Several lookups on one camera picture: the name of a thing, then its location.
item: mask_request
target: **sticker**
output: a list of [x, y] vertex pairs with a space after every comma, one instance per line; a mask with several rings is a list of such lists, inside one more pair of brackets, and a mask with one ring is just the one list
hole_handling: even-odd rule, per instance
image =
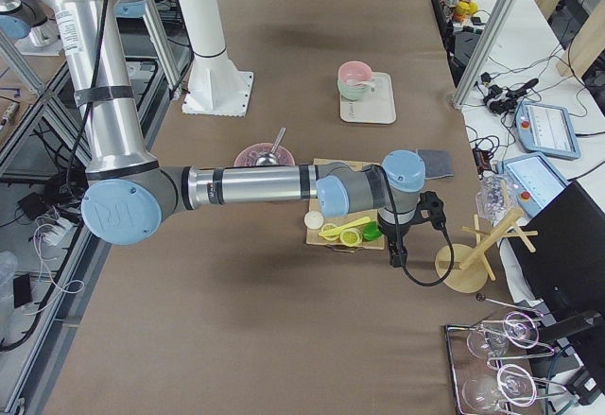
[[592, 377], [588, 379], [584, 387], [586, 387], [587, 390], [592, 391], [592, 389], [596, 387], [595, 379], [593, 379]]
[[63, 40], [65, 56], [81, 52], [82, 42], [72, 12], [62, 10], [55, 15], [55, 18], [57, 19], [57, 26], [59, 26], [60, 38]]

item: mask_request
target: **wooden stand base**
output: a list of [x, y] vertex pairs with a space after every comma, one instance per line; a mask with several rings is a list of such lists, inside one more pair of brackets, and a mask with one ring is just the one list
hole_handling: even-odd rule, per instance
[[[466, 259], [472, 250], [473, 248], [466, 245], [454, 244], [454, 269], [444, 281], [445, 285], [463, 294], [477, 292], [488, 281], [488, 271], [479, 259], [475, 259], [465, 270], [460, 269], [459, 263]], [[435, 257], [435, 270], [440, 277], [445, 274], [450, 265], [450, 256], [449, 247], [443, 247]]]

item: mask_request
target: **pink bowl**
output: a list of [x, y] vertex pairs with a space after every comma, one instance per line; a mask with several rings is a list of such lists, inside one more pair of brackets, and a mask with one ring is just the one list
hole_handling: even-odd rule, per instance
[[349, 79], [352, 79], [353, 81], [369, 81], [372, 79], [372, 69], [364, 62], [344, 62], [340, 65], [340, 68], [338, 68], [338, 79], [344, 83]]
[[[233, 166], [235, 167], [243, 167], [243, 166], [254, 166], [256, 159], [258, 158], [258, 154], [261, 152], [270, 152], [273, 147], [272, 143], [260, 143], [254, 144], [250, 147], [246, 147], [244, 150], [237, 155], [235, 159], [235, 163]], [[293, 166], [294, 165], [294, 157], [285, 147], [277, 147], [277, 151], [275, 152], [275, 156], [277, 157], [277, 161], [283, 166]]]

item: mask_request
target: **white table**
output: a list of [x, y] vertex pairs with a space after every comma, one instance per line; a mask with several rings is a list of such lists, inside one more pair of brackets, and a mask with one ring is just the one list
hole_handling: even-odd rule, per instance
[[[490, 11], [493, 9], [496, 0], [476, 0], [480, 9]], [[481, 18], [485, 19], [487, 13], [481, 13]], [[499, 63], [506, 65], [510, 69], [527, 67], [533, 62], [541, 60], [556, 54], [563, 54], [562, 48], [559, 46], [559, 41], [553, 34], [550, 26], [546, 22], [534, 0], [517, 0], [514, 10], [510, 15], [502, 32], [498, 36], [496, 44], [490, 55], [490, 59], [485, 63], [484, 70], [491, 74], [507, 72]], [[536, 86], [536, 91], [554, 86], [552, 89], [540, 92], [542, 96], [541, 102], [551, 105], [560, 105], [567, 108], [570, 113], [584, 115], [585, 117], [572, 117], [573, 126], [576, 133], [588, 133], [605, 130], [605, 117], [596, 105], [593, 98], [587, 90], [582, 89], [581, 84], [574, 78], [564, 79], [559, 75], [556, 68], [558, 60], [551, 59], [550, 62], [542, 62], [531, 69], [524, 70], [521, 73], [508, 73], [498, 77], [494, 82], [500, 87], [513, 86], [517, 83], [525, 83], [532, 78], [539, 78], [540, 82]], [[507, 143], [508, 132], [500, 124], [500, 117], [490, 112], [482, 106], [483, 95], [474, 89], [467, 99], [466, 103], [472, 106], [465, 106], [462, 110], [466, 124], [477, 130], [479, 136], [494, 134], [500, 137], [501, 141]], [[512, 116], [508, 118], [507, 124], [513, 120]], [[475, 138], [475, 133], [468, 130], [469, 139]], [[575, 161], [566, 161], [556, 158], [551, 158], [550, 162], [555, 165], [566, 178], [575, 177], [585, 171], [591, 169], [605, 158], [605, 135], [579, 138], [579, 146], [581, 150], [581, 158]], [[508, 149], [500, 148], [495, 152], [496, 160], [503, 160], [519, 156], [526, 151], [517, 142]], [[586, 191], [593, 197], [599, 207], [605, 210], [605, 190], [603, 183], [605, 182], [605, 165], [601, 168], [581, 178], [580, 183]], [[512, 253], [508, 242], [503, 243], [500, 254], [503, 265], [507, 272], [510, 292], [516, 301], [523, 299], [535, 298], [531, 294], [529, 288], [524, 282], [521, 274], [521, 269]], [[565, 382], [573, 372], [562, 373], [555, 380]], [[553, 402], [557, 409], [561, 408], [568, 398], [557, 400], [553, 398]], [[591, 406], [581, 407], [574, 406], [567, 412], [569, 415], [602, 415], [605, 413], [605, 397], [601, 395], [597, 401]]]

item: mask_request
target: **green lid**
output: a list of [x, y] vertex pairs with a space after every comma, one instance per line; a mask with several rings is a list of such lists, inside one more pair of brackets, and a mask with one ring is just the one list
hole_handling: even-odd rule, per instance
[[363, 239], [367, 242], [379, 238], [382, 233], [378, 230], [378, 223], [371, 221], [363, 227]]

